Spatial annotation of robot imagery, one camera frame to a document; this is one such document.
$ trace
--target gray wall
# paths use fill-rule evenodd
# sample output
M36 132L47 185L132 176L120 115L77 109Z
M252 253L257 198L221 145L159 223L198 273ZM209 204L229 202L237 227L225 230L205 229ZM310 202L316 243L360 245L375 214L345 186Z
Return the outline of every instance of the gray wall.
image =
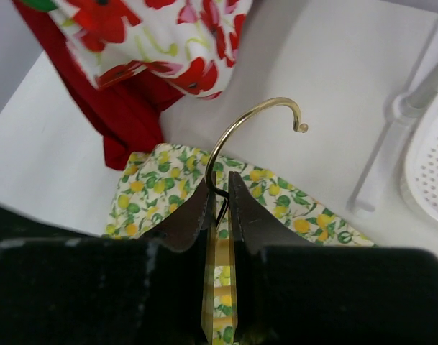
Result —
M416 7L417 9L426 9L427 11L438 12L438 0L385 0L395 4L403 4Z
M0 0L0 111L40 53L11 0Z

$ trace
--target red fabric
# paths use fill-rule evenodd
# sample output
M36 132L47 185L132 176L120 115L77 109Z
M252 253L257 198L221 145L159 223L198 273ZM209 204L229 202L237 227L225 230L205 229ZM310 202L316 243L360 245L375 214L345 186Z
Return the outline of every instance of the red fabric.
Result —
M13 2L72 98L104 137L108 167L122 170L132 152L150 152L163 142L158 118L162 110L182 97L180 91L148 70L97 91L76 68L65 46L65 37L49 15L35 11L19 0Z
M155 72L165 73L169 64L156 61L154 63L145 63L145 65ZM170 82L193 95L198 95L202 91L211 90L217 81L218 75L219 72L213 60L205 61L202 57L197 57L191 62L188 70L177 78L171 78Z
M73 20L87 32L107 42L124 41L124 19L132 26L141 22L121 0L108 1L106 6L101 6L96 0L67 0L67 2L79 8Z

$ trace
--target folded cloth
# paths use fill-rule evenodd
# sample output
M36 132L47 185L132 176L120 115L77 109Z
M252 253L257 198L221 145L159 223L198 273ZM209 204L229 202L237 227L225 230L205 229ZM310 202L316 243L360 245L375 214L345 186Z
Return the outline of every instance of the folded cloth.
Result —
M49 15L95 88L109 87L148 69L182 93L212 99L232 77L252 0L53 3L58 8Z
M76 67L66 47L66 38L49 14L35 11L19 0L13 1L72 98L104 137L107 166L122 170L131 152L150 152L163 142L158 124L160 112L181 98L181 92L148 70L97 91Z
M208 152L174 144L160 144L150 154L133 153L118 183L106 234L137 238L159 224L193 195L208 160ZM219 156L214 170L217 187L225 190L228 172L239 171L260 204L291 231L311 242L336 246L373 245L345 220L269 170L226 156ZM218 234L227 238L228 223L222 223Z

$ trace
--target white plastic rod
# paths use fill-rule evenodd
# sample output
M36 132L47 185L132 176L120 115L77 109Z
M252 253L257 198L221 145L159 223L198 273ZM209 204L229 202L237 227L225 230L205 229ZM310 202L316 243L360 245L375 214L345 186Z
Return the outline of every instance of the white plastic rod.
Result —
M416 121L438 94L438 28L409 90L411 92L401 94L393 102L395 119L388 125L370 169L353 198L353 212L361 218L375 212Z
M424 81L416 88L416 90L402 100L401 112L404 116L408 116L408 114L411 113L411 111L409 111L409 108L411 108L415 110L420 110L420 114L423 115L423 113L428 108L430 103L434 100L437 94L438 64L428 74Z
M399 157L411 133L412 126L393 121L386 130L384 139L355 198L353 212L366 218L375 212L390 182Z

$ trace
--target white table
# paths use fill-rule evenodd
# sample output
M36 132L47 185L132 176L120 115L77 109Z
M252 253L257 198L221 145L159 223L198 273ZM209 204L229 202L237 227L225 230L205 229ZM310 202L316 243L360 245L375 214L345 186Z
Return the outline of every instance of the white table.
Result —
M246 124L229 155L269 167L383 246L438 255L438 228L412 214L396 180L374 217L347 208L438 15L379 0L258 1L239 63L217 100L183 98L161 123L168 141L211 149L238 115L270 97L298 102ZM0 202L39 219L100 234L120 173L104 167L100 136L42 55L0 114Z

